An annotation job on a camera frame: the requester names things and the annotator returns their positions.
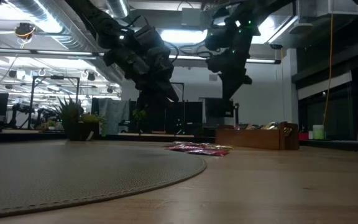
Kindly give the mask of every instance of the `wooden box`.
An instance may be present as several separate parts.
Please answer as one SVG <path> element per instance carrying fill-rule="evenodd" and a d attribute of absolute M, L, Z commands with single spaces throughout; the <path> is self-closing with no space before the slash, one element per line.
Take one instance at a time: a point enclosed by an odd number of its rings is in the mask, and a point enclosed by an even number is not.
<path fill-rule="evenodd" d="M 284 129 L 292 131 L 286 136 Z M 298 150 L 298 125 L 281 123 L 277 130 L 217 129 L 216 144 L 256 149 Z"/>

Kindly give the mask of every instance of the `circular mat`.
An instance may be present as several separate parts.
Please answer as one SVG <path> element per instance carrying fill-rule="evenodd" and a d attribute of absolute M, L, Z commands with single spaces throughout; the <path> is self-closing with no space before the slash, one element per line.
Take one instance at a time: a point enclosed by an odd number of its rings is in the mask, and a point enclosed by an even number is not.
<path fill-rule="evenodd" d="M 165 187 L 206 168 L 197 156 L 101 145 L 0 145 L 0 217 Z"/>

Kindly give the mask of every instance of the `gray curtain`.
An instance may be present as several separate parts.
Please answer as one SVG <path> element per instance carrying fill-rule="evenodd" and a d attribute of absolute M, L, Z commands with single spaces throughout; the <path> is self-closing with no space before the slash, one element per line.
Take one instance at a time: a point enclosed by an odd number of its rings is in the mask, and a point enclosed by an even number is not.
<path fill-rule="evenodd" d="M 99 99 L 99 113 L 107 119 L 106 134 L 118 134 L 122 130 L 128 131 L 127 127 L 118 126 L 118 123 L 129 119 L 129 101 Z"/>

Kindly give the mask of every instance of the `wooden tabletop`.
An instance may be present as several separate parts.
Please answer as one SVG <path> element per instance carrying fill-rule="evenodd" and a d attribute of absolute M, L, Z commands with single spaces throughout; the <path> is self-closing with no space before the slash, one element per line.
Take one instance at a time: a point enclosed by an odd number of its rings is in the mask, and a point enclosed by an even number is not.
<path fill-rule="evenodd" d="M 123 144 L 160 149 L 163 143 L 86 144 L 106 144 L 114 150 Z M 358 223 L 358 152 L 312 147 L 299 151 L 236 149 L 225 157 L 203 158 L 208 168 L 202 174 L 171 187 L 2 218 L 0 223 Z"/>

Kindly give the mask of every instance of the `white wall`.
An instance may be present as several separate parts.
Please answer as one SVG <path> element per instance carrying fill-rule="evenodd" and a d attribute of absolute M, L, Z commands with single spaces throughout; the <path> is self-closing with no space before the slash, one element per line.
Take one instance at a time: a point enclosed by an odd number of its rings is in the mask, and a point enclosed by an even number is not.
<path fill-rule="evenodd" d="M 235 103 L 240 104 L 240 123 L 298 122 L 298 106 L 292 106 L 293 100 L 297 102 L 297 95 L 293 96 L 295 86 L 291 84 L 291 75 L 296 71 L 289 57 L 287 60 L 287 63 L 284 60 L 281 65 L 247 64 L 247 74 L 253 79 L 253 84 L 242 85 L 232 97 Z M 222 97 L 220 79 L 218 78 L 217 82 L 210 82 L 209 74 L 212 72 L 207 68 L 175 67 L 171 82 L 185 83 L 185 100 L 188 101 L 199 101 L 199 98 L 204 97 Z M 123 82 L 122 100 L 136 100 L 138 95 L 139 91 L 135 89 L 132 81 Z"/>

